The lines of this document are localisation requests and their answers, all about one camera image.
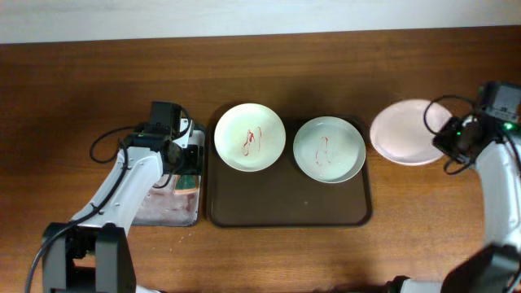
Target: tray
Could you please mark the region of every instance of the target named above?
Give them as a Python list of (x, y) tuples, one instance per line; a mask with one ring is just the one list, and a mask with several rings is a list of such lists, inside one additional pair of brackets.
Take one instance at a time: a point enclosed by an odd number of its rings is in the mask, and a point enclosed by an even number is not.
[[(367, 145), (367, 128), (353, 124)], [(371, 217), (372, 203), (367, 161), (353, 178), (337, 184), (314, 181), (293, 156), (293, 140), (306, 120), (282, 120), (286, 146), (273, 165), (259, 172), (240, 172), (228, 166), (208, 131), (207, 217), (215, 225), (232, 227), (360, 226)]]

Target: wall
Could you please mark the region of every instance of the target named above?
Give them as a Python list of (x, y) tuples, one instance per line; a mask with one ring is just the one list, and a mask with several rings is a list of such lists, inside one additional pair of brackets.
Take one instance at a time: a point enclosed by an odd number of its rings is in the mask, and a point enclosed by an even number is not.
[(521, 0), (0, 0), (0, 43), (521, 24)]

